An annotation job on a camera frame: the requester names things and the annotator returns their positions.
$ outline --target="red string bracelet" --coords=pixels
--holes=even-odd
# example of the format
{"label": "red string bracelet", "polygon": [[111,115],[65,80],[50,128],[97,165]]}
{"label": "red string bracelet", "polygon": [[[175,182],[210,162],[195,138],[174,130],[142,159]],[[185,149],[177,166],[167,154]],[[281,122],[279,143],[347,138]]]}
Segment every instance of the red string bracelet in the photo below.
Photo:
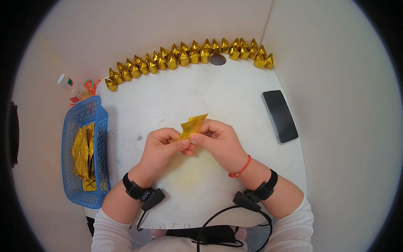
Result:
{"label": "red string bracelet", "polygon": [[240,172],[238,172],[238,173],[228,173],[228,177],[236,178],[246,169],[246,167],[248,167],[249,163],[251,162],[251,155],[248,154],[248,156],[249,156],[249,160],[246,163],[246,165],[242,168],[242,170]]}

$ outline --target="hand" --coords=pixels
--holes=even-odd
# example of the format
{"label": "hand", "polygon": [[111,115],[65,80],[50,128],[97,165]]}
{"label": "hand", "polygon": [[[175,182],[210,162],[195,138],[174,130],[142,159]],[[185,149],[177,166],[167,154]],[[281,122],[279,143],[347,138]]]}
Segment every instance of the hand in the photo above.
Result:
{"label": "hand", "polygon": [[145,142],[143,156],[139,164],[130,170],[129,179],[140,187],[149,187],[154,179],[163,172],[172,155],[177,152],[188,156],[193,155],[196,145],[191,144],[189,140],[169,143],[173,139],[178,139],[180,135],[173,128],[162,128],[150,132]]}
{"label": "hand", "polygon": [[206,119],[199,131],[190,135],[190,139],[208,150],[220,166],[230,173],[239,172],[248,162],[249,157],[231,125]]}

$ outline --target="phone screen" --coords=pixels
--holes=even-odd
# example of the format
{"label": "phone screen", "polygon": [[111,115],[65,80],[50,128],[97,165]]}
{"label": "phone screen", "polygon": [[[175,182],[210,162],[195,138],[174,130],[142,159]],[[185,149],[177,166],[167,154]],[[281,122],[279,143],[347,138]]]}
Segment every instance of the phone screen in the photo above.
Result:
{"label": "phone screen", "polygon": [[262,93],[280,144],[298,137],[297,128],[280,90]]}

